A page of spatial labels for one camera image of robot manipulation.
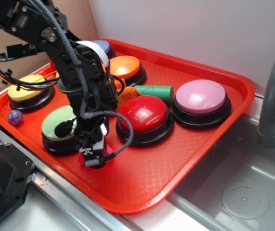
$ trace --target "green cylinder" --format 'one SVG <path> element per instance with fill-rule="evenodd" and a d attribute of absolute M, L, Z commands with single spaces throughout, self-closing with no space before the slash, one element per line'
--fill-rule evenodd
<path fill-rule="evenodd" d="M 136 85 L 135 87 L 142 95 L 156 96 L 166 104 L 171 104 L 174 98 L 174 88 L 172 86 Z"/>

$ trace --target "metal sink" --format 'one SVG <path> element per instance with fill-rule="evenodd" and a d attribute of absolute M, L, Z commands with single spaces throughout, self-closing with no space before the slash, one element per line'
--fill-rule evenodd
<path fill-rule="evenodd" d="M 275 230 L 275 148 L 243 115 L 168 198 L 210 230 Z"/>

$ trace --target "pink button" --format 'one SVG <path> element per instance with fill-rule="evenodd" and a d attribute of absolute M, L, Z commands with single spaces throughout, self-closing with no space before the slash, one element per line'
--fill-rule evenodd
<path fill-rule="evenodd" d="M 134 132 L 144 132 L 161 125 L 167 116 L 167 109 L 158 97 L 139 96 L 126 101 L 119 109 L 119 113 L 130 121 Z M 122 119 L 119 121 L 122 127 L 129 130 Z"/>
<path fill-rule="evenodd" d="M 193 114 L 206 114 L 219 109 L 226 92 L 217 82 L 201 79 L 183 84 L 176 92 L 178 106 Z"/>

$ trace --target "orange tray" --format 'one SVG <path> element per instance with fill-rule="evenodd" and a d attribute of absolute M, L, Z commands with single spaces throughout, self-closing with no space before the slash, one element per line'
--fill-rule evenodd
<path fill-rule="evenodd" d="M 232 126 L 255 96 L 252 83 L 243 76 L 209 66 L 146 50 L 119 41 L 108 40 L 118 55 L 137 57 L 147 73 L 145 85 L 173 86 L 176 90 L 194 79 L 210 79 L 223 85 L 231 102 L 232 113 L 217 128 L 191 130 L 175 123 L 172 134 L 162 143 L 146 148 L 129 147 L 101 169 L 84 167 L 78 154 L 53 156 L 43 144 L 41 124 L 53 110 L 69 105 L 57 87 L 53 100 L 45 107 L 24 113 L 24 121 L 12 126 L 7 121 L 11 111 L 8 95 L 0 96 L 0 125 L 27 146 L 46 164 L 106 210 L 116 214 L 134 214 L 164 200 L 215 142 Z M 47 66 L 38 71 L 51 72 Z M 115 118 L 110 121 L 107 144 L 118 150 L 123 143 L 115 131 Z"/>

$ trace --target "small ball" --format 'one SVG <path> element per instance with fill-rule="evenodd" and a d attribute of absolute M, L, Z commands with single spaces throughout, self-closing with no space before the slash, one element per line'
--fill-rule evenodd
<path fill-rule="evenodd" d="M 12 110 L 8 113 L 7 119 L 12 125 L 19 125 L 23 122 L 24 116 L 22 112 L 18 110 Z"/>

